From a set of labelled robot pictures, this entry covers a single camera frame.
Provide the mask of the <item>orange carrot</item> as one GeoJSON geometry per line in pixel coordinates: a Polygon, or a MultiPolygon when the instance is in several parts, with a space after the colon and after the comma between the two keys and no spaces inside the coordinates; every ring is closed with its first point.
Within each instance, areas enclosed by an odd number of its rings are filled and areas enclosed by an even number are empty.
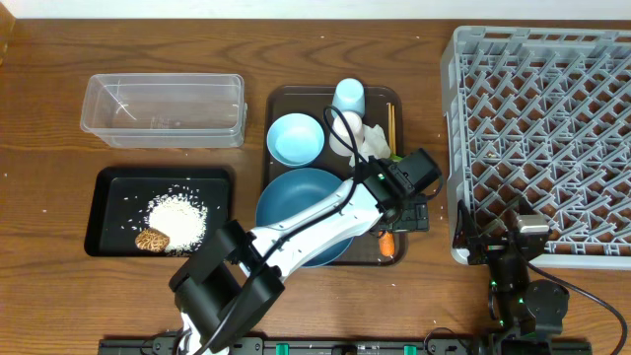
{"type": "Polygon", "coordinates": [[[380,252],[385,257],[392,257],[395,253],[394,236],[392,232],[382,231],[379,236],[380,252]]]}

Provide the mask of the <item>dark blue plate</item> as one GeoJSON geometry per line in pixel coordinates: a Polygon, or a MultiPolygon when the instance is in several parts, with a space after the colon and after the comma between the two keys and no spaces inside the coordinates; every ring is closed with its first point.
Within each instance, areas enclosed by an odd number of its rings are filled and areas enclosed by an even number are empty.
{"type": "Polygon", "coordinates": [[[256,227],[278,223],[325,199],[342,180],[313,168],[292,170],[263,190],[256,208],[256,227]]]}

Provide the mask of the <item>light blue bowl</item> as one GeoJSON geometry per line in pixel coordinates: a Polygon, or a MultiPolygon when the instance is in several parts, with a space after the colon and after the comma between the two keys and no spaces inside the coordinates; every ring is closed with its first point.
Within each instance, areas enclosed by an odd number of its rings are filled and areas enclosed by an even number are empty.
{"type": "Polygon", "coordinates": [[[280,116],[270,126],[266,144],[271,156],[289,168],[301,168],[312,163],[324,146],[324,131],[320,123],[304,113],[280,116]]]}

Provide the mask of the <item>pile of white rice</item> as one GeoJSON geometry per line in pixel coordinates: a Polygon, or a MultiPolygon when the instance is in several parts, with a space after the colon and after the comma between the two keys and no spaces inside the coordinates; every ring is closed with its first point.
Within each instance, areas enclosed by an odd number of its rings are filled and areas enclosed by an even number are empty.
{"type": "Polygon", "coordinates": [[[152,253],[185,255],[193,252],[205,237],[208,207],[197,187],[172,183],[165,191],[153,193],[146,202],[141,202],[138,195],[134,198],[125,196],[123,201],[139,203],[139,207],[132,207],[130,212],[123,214],[119,224],[120,231],[131,234],[137,249],[135,238],[146,229],[160,231],[171,240],[165,251],[152,253]]]}

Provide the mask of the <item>brown mushroom food scrap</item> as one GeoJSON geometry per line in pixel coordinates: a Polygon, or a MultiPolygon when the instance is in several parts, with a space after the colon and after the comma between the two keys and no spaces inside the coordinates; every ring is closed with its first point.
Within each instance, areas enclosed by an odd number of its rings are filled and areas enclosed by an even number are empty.
{"type": "Polygon", "coordinates": [[[150,252],[163,252],[170,244],[170,238],[160,231],[146,229],[135,238],[135,245],[150,252]]]}

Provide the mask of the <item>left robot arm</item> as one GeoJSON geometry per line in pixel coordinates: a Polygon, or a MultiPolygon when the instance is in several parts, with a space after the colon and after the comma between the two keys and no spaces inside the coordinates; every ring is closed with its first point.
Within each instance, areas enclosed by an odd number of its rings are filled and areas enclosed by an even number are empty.
{"type": "Polygon", "coordinates": [[[249,332],[285,290],[285,280],[331,246],[381,221],[443,175],[419,149],[398,162],[358,161],[351,178],[325,199],[277,223],[217,230],[169,282],[183,326],[176,354],[218,354],[249,332]]]}

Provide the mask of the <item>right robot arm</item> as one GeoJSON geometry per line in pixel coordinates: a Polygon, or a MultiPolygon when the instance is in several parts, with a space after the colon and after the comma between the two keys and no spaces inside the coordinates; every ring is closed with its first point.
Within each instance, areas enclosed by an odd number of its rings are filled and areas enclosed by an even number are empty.
{"type": "Polygon", "coordinates": [[[499,237],[477,230],[468,207],[456,208],[455,249],[466,249],[467,263],[489,268],[488,308],[498,330],[474,340],[470,354],[550,354],[551,338],[563,329],[569,291],[556,282],[532,281],[530,261],[543,254],[551,229],[524,198],[518,200],[511,228],[499,237]]]}

